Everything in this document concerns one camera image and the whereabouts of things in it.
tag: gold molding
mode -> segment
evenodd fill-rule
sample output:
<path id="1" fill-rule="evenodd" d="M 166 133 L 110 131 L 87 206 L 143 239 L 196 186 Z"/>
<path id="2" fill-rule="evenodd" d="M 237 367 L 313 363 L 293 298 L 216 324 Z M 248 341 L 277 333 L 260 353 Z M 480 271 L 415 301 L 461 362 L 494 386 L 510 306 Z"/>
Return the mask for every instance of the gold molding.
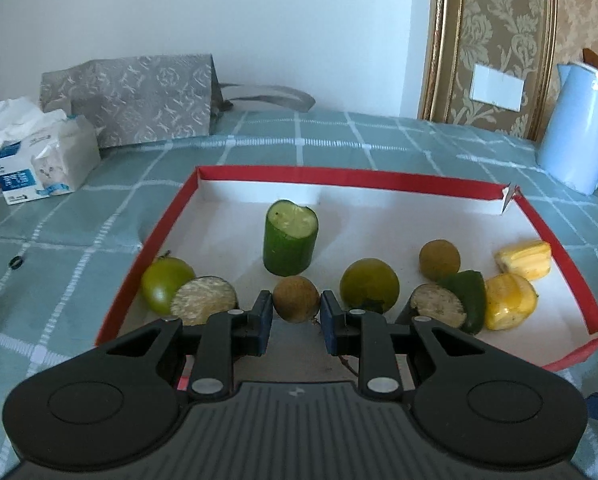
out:
<path id="1" fill-rule="evenodd" d="M 445 123 L 459 55 L 463 0 L 432 0 L 426 76 L 419 118 Z"/>
<path id="2" fill-rule="evenodd" d="M 537 140 L 541 118 L 548 97 L 548 86 L 552 76 L 554 64 L 554 47 L 557 35 L 557 2 L 558 0 L 545 0 L 545 30 L 543 31 L 542 56 L 537 67 L 537 81 L 534 90 L 536 101 L 530 117 L 527 130 L 527 139 Z"/>

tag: tablecloth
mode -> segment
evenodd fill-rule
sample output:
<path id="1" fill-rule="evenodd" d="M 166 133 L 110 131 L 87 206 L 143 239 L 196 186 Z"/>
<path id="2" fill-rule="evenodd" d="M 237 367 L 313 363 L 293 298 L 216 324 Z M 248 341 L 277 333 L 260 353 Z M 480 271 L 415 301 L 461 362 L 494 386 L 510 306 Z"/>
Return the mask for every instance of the tablecloth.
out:
<path id="1" fill-rule="evenodd" d="M 92 347 L 141 243 L 198 165 L 282 164 L 437 174 L 521 186 L 598 301 L 598 191 L 535 164 L 535 146 L 470 126 L 314 110 L 231 112 L 213 136 L 112 148 L 73 194 L 7 206 L 0 196 L 0 410 L 24 378 Z M 11 270 L 15 255 L 24 264 Z M 598 352 L 560 372 L 598 391 Z M 0 476 L 16 457 L 0 423 Z M 598 479 L 598 422 L 575 463 Z"/>

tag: bag handle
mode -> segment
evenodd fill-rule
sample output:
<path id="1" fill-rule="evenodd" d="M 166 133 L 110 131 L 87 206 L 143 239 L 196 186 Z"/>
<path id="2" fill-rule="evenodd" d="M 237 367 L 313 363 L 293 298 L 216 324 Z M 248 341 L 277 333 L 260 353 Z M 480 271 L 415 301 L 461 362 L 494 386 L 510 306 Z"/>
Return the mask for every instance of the bag handle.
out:
<path id="1" fill-rule="evenodd" d="M 229 87 L 242 87 L 242 86 L 249 86 L 249 85 L 241 85 L 236 83 L 221 83 L 221 88 L 229 88 Z M 224 104 L 230 103 L 230 101 L 262 101 L 266 103 L 270 103 L 277 106 L 282 106 L 284 108 L 290 108 L 290 110 L 294 110 L 296 112 L 305 113 L 309 111 L 316 103 L 314 97 L 306 92 L 302 92 L 301 90 L 297 90 L 295 88 L 290 88 L 289 86 L 281 86 L 281 85 L 266 85 L 266 86 L 257 86 L 257 88 L 261 89 L 271 89 L 276 90 L 279 92 L 284 92 L 286 94 L 290 94 L 295 96 L 288 97 L 282 95 L 272 95 L 272 94 L 260 94 L 260 95 L 253 95 L 253 96 L 245 96 L 245 97 L 233 97 L 229 100 L 225 100 Z M 232 103 L 230 103 L 229 108 L 224 108 L 223 111 L 229 110 L 232 108 Z"/>

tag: electric kettle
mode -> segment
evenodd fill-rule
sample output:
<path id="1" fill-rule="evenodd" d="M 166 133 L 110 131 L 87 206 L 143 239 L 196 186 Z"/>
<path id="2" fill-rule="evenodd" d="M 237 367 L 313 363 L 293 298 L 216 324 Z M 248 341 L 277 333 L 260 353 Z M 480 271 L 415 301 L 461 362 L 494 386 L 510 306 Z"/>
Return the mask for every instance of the electric kettle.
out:
<path id="1" fill-rule="evenodd" d="M 557 69 L 561 91 L 537 163 L 566 186 L 590 195 L 598 186 L 598 70 L 580 62 Z"/>

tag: yellow vegetable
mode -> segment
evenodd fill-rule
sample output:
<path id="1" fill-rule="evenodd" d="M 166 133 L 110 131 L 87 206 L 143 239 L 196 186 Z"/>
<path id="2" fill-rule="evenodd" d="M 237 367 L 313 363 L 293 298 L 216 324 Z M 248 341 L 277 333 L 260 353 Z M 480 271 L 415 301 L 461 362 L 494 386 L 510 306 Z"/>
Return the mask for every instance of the yellow vegetable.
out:
<path id="1" fill-rule="evenodd" d="M 528 280 L 506 272 L 486 280 L 486 327 L 504 330 L 521 325 L 537 307 L 538 296 Z"/>
<path id="2" fill-rule="evenodd" d="M 550 272 L 552 249 L 543 240 L 521 242 L 501 249 L 495 254 L 495 261 L 501 272 L 538 280 Z"/>

